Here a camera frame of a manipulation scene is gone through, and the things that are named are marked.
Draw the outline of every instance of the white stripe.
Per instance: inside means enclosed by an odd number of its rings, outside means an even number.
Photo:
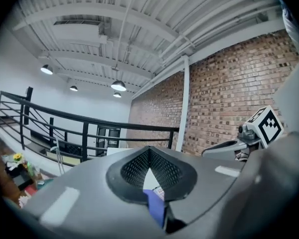
[[[155,178],[151,169],[148,170],[148,173],[145,176],[143,189],[154,189],[159,186],[157,179]]]
[[[39,219],[40,223],[50,227],[60,226],[78,200],[79,195],[79,190],[66,187],[59,198],[42,214]]]
[[[240,175],[239,170],[229,168],[229,167],[225,167],[225,166],[221,166],[221,165],[217,166],[215,168],[215,171],[217,173],[222,173],[222,174],[229,175],[229,176],[232,176],[232,177],[238,177]]]

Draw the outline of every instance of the black mesh grille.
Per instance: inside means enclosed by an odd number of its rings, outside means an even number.
[[[177,184],[182,177],[182,172],[176,165],[151,149],[125,164],[121,174],[128,183],[142,189],[149,168],[164,190]]]
[[[182,177],[182,172],[177,166],[154,151],[150,154],[150,168],[164,190],[177,184]]]
[[[149,168],[164,190],[166,202],[188,196],[197,181],[197,173],[191,165],[147,146],[109,167],[106,173],[108,186],[124,201],[147,204],[143,185]]]
[[[122,167],[122,177],[134,187],[143,188],[146,174],[149,170],[149,153],[147,150]]]

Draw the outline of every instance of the white column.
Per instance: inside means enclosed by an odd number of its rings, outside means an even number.
[[[188,62],[189,58],[188,56],[182,56],[182,58],[184,59],[184,92],[183,92],[183,106],[181,109],[176,151],[181,151],[181,147],[184,141],[187,109],[188,109],[188,98],[189,98],[189,62]]]

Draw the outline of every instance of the white pipe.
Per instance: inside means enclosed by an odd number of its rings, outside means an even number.
[[[271,20],[259,23],[257,25],[249,26],[244,29],[239,30],[238,32],[232,33],[230,35],[227,35],[226,37],[223,37],[208,46],[202,48],[201,50],[196,51],[193,55],[189,57],[189,63],[194,64],[198,61],[202,61],[206,57],[214,54],[215,52],[225,49],[229,46],[235,45],[239,42],[243,42],[246,40],[249,40],[251,38],[260,36],[262,34],[268,34],[272,33],[278,30],[284,29],[284,22],[282,18],[279,18],[277,20]],[[136,94],[132,96],[132,99],[138,97],[145,91],[149,90],[151,87],[155,86],[156,84],[160,83],[161,81],[167,79],[171,75],[181,71],[183,68],[180,66],[174,67],[173,69],[170,69],[167,73],[164,73],[163,76],[159,74],[160,77],[157,77],[155,79],[155,82],[152,83],[150,87],[148,87],[148,84],[143,86]]]
[[[59,137],[55,136],[55,139],[56,139],[56,146],[57,146],[56,154],[59,155],[60,164],[61,164],[61,167],[62,167],[62,170],[63,170],[63,174],[64,174],[65,171],[64,171],[64,166],[63,166],[63,158],[61,157],[61,153],[60,153]]]
[[[212,18],[213,16],[217,15],[218,13],[228,9],[231,6],[234,6],[240,2],[243,2],[245,0],[231,0],[225,4],[223,4],[222,6],[218,7],[217,9],[213,10],[211,13],[207,14],[205,17],[201,18],[199,21],[197,21],[196,23],[194,23],[192,26],[190,26],[187,30],[185,30],[182,35],[187,36],[190,32],[192,32],[193,30],[195,30],[197,27],[199,27],[201,24],[203,24],[204,22],[206,22],[207,20],[209,20],[210,18]],[[164,54],[166,54],[168,51],[170,51],[170,49],[175,46],[175,44],[181,40],[181,36],[179,36],[177,39],[175,39],[160,55],[159,57],[161,58]]]
[[[175,62],[173,62],[172,64],[170,64],[169,66],[167,66],[163,71],[161,71],[159,74],[157,74],[153,79],[151,79],[150,81],[148,81],[143,87],[141,87],[141,89],[139,91],[137,91],[133,96],[132,99],[134,99],[135,97],[137,97],[139,95],[139,93],[141,93],[144,89],[146,89],[150,84],[152,84],[153,82],[155,82],[158,78],[162,77],[163,75],[165,75],[166,73],[168,73],[173,67],[175,67],[176,65],[178,65],[183,59],[180,57],[179,59],[177,59]]]
[[[121,26],[121,31],[120,31],[120,37],[119,37],[119,44],[118,44],[118,49],[117,49],[117,54],[116,54],[116,67],[118,66],[118,61],[119,61],[119,50],[120,50],[120,44],[121,44],[121,39],[122,39],[122,35],[123,35],[123,30],[124,30],[124,26],[125,26],[125,22],[126,19],[128,17],[132,2],[134,0],[130,0],[128,7],[126,8],[126,12],[123,18],[123,22],[122,22],[122,26]]]
[[[178,38],[176,38],[161,54],[159,54],[159,58],[162,58],[167,52],[170,51],[172,47],[175,46],[176,43],[178,43],[182,39],[182,36],[179,35]]]
[[[273,8],[278,8],[279,5],[276,5],[276,6],[272,6],[272,7],[268,7],[268,8],[264,8],[264,9],[261,9],[261,10],[257,10],[257,11],[254,11],[248,15],[244,15],[244,16],[241,16],[241,17],[237,17],[237,15],[240,15],[240,14],[244,14],[250,10],[253,10],[253,9],[256,9],[260,6],[264,6],[264,5],[267,5],[267,4],[270,4],[270,3],[273,3],[275,2],[275,0],[264,0],[264,1],[261,1],[261,2],[257,2],[257,3],[254,3],[252,4],[251,6],[248,6],[244,9],[241,9],[239,11],[237,11],[236,13],[230,15],[230,16],[227,16],[213,24],[211,24],[209,27],[203,29],[201,32],[199,32],[197,35],[195,35],[191,41],[194,43],[194,44],[197,44],[199,40],[205,38],[206,36],[208,35],[211,35],[212,33],[218,31],[219,29],[222,29],[230,24],[233,24],[235,22],[238,22],[244,18],[247,18],[247,17],[251,17],[253,15],[256,15],[256,14],[259,14],[263,11],[267,11],[267,10],[271,10]],[[222,25],[224,22],[228,21],[230,18],[233,18],[233,17],[236,17],[235,19],[231,20],[230,22],[226,23],[225,25]],[[186,42],[184,44],[182,44],[180,47],[178,47],[168,58],[166,58],[164,61],[163,61],[163,64],[166,64],[168,63],[170,60],[172,60],[175,56],[177,56],[178,54],[180,54],[181,52],[183,52],[184,50],[186,50],[190,45]]]
[[[176,151],[181,151],[181,148],[183,146],[189,99],[189,58],[188,56],[182,56],[182,58],[184,60],[184,91]]]

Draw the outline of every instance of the handrail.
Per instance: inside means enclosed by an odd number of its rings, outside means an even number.
[[[109,127],[121,127],[121,128],[134,129],[134,130],[139,129],[139,130],[146,130],[146,131],[166,131],[166,132],[167,131],[173,131],[173,132],[179,131],[178,127],[152,126],[152,125],[121,123],[121,122],[110,122],[110,121],[106,121],[106,120],[94,119],[94,118],[89,118],[89,117],[85,117],[85,116],[81,116],[81,115],[70,114],[70,113],[54,110],[51,108],[42,107],[40,105],[36,105],[36,104],[28,102],[24,99],[17,98],[13,94],[5,92],[5,91],[1,91],[0,93],[5,97],[8,97],[16,102],[19,102],[22,105],[27,105],[29,107],[32,107],[32,108],[42,111],[44,113],[55,115],[58,117],[69,119],[69,120],[76,120],[79,122],[87,122],[89,124],[97,124],[97,125],[109,126]]]
[[[38,120],[38,118],[32,113],[32,111],[30,111],[30,114],[36,119],[36,120]],[[47,130],[49,130],[49,128],[51,127],[49,127],[49,126],[46,126],[46,125],[43,125]]]
[[[42,107],[42,106],[39,106],[39,105],[36,105],[36,104],[33,104],[30,102],[31,98],[28,98],[28,96],[31,96],[29,93],[32,93],[33,88],[29,87],[28,89],[30,89],[30,92],[28,91],[26,98],[11,94],[11,93],[7,93],[4,91],[0,92],[0,105],[5,106],[5,108],[0,107],[0,113],[5,115],[5,116],[0,116],[0,125],[5,124],[8,127],[10,127],[12,130],[14,130],[16,133],[19,134],[20,140],[18,140],[12,134],[10,134],[7,131],[7,128],[2,127],[2,129],[5,132],[7,132],[10,136],[13,137],[13,139],[17,140],[21,144],[22,149],[25,149],[25,147],[26,147],[26,148],[34,151],[35,153],[37,153],[41,156],[44,156],[48,159],[51,159],[51,158],[49,158],[47,156],[47,154],[39,153],[38,151],[31,149],[30,146],[25,145],[24,139],[27,139],[30,142],[37,144],[38,146],[42,147],[43,150],[45,149],[45,151],[48,151],[50,149],[49,146],[50,147],[54,146],[55,142],[58,140],[61,143],[61,145],[60,145],[61,156],[79,158],[80,162],[83,162],[83,161],[90,159],[88,157],[88,156],[90,156],[90,154],[88,154],[88,150],[95,150],[96,156],[97,156],[97,154],[99,154],[99,151],[102,151],[102,152],[104,151],[105,153],[107,151],[107,147],[105,147],[106,145],[103,145],[102,147],[99,147],[99,144],[96,144],[95,147],[88,146],[88,138],[89,137],[96,138],[96,139],[104,139],[107,141],[112,140],[112,141],[116,142],[117,146],[119,146],[120,141],[146,141],[146,142],[154,142],[154,141],[164,142],[165,141],[165,142],[168,142],[168,148],[171,148],[172,141],[173,141],[173,135],[175,132],[179,131],[179,128],[177,128],[177,127],[110,122],[110,121],[106,121],[106,120],[94,119],[94,118],[89,118],[89,117],[80,116],[80,115],[74,115],[74,114]],[[13,103],[7,102],[7,101],[2,101],[1,100],[2,96],[10,99]],[[13,107],[11,107],[10,104],[17,104],[17,105],[20,105],[21,107],[13,108]],[[30,108],[32,108],[39,115],[41,120],[39,120],[39,118],[37,118],[37,116],[32,111],[30,111]],[[8,115],[6,113],[6,111],[13,111],[13,112],[17,113],[18,115],[17,116]],[[39,111],[49,114],[49,115],[53,115],[55,117],[60,117],[60,118],[68,119],[68,120],[82,122],[83,123],[82,131],[80,131],[79,129],[78,129],[79,131],[73,131],[73,130],[69,130],[66,128],[61,128],[59,126],[55,126],[53,124],[54,117],[50,117],[50,122],[48,123],[44,119],[44,117],[39,113]],[[32,129],[32,126],[28,126],[29,120],[32,121],[43,132],[42,133],[37,132]],[[10,126],[9,125],[10,123],[18,124],[19,130],[16,130],[15,126]],[[88,133],[89,124],[95,124],[98,127],[108,128],[108,129],[113,129],[113,128],[116,129],[117,128],[117,129],[121,130],[122,128],[126,128],[126,129],[133,129],[133,130],[163,131],[163,132],[168,132],[169,136],[167,137],[167,135],[166,135],[166,138],[143,138],[142,139],[142,138],[120,138],[120,137],[111,137],[111,136],[105,136],[105,135],[94,135],[94,134]],[[38,139],[41,139],[44,142],[47,142],[47,145],[45,145],[39,141],[33,140],[32,137],[24,135],[23,129],[30,130],[31,133],[33,132],[34,135],[37,135]],[[73,142],[68,142],[68,137],[67,137],[68,133],[82,136],[82,141],[79,141],[79,144],[73,143]]]
[[[17,121],[16,119],[10,117],[9,115],[7,115],[5,112],[2,112],[3,114],[5,114],[7,117],[9,117],[9,119],[13,120],[15,123],[19,122]],[[39,133],[38,131],[35,131],[33,129],[31,129],[30,127],[26,126],[26,125],[23,125],[24,128],[28,129],[28,130],[31,130],[33,132],[35,132],[36,134],[42,136],[42,137],[45,137],[47,139],[51,139],[51,140],[54,140],[56,141],[56,138],[55,137],[51,137],[51,136],[48,136],[48,135],[43,135],[41,133]],[[59,142],[62,142],[62,143],[66,143],[68,145],[72,145],[72,146],[75,146],[75,147],[82,147],[82,145],[79,145],[79,144],[76,144],[76,143],[72,143],[72,142],[67,142],[67,141],[63,141],[61,139],[59,139]],[[88,149],[93,149],[93,150],[106,150],[106,148],[98,148],[98,147],[91,147],[91,146],[87,146]]]
[[[11,108],[10,106],[8,106],[8,105],[6,105],[6,104],[3,104],[3,105],[5,105],[5,106],[7,106],[8,108],[10,108],[12,111],[14,111],[14,112],[16,112],[16,113],[18,113],[18,114],[22,114],[22,113],[19,113],[19,112],[17,112],[15,109],[13,109],[13,108]],[[34,119],[34,118],[31,118],[30,116],[28,116],[28,115],[26,115],[26,114],[22,114],[24,117],[26,117],[26,118],[29,118],[29,120],[31,120],[33,123],[40,123],[40,124],[42,124],[42,125],[50,125],[50,124],[47,124],[47,123],[44,123],[44,122],[41,122],[41,121],[39,121],[39,120],[37,120],[37,119]],[[68,129],[65,129],[65,128],[60,128],[60,127],[58,127],[58,126],[54,126],[54,125],[50,125],[52,128],[57,128],[57,129],[60,129],[60,130],[63,130],[63,131],[65,131],[65,132],[68,132],[68,133],[72,133],[72,134],[77,134],[77,135],[83,135],[83,133],[81,133],[81,132],[77,132],[77,131],[72,131],[72,130],[68,130]],[[88,137],[92,137],[92,138],[96,138],[96,139],[106,139],[106,140],[121,140],[121,141],[169,141],[169,138],[165,138],[165,139],[156,139],[156,138],[149,138],[149,139],[146,139],[146,138],[140,138],[140,139],[133,139],[133,138],[119,138],[119,137],[111,137],[111,136],[102,136],[102,135],[93,135],[93,134],[87,134],[87,136]],[[46,137],[46,138],[48,138],[48,139],[53,139],[53,140],[55,140],[55,138],[54,137],[49,137],[49,136],[47,136],[47,135],[45,135],[44,137]]]
[[[45,120],[45,118],[42,117],[40,113],[38,113],[38,111],[37,111],[36,109],[34,109],[34,108],[32,108],[32,109],[36,112],[36,114],[38,114],[38,115],[40,116],[41,119],[43,119],[43,121],[44,121],[45,123],[48,123],[48,122]],[[63,138],[64,138],[64,136],[63,136],[58,130],[55,129],[55,131],[59,134],[60,137],[63,137]]]

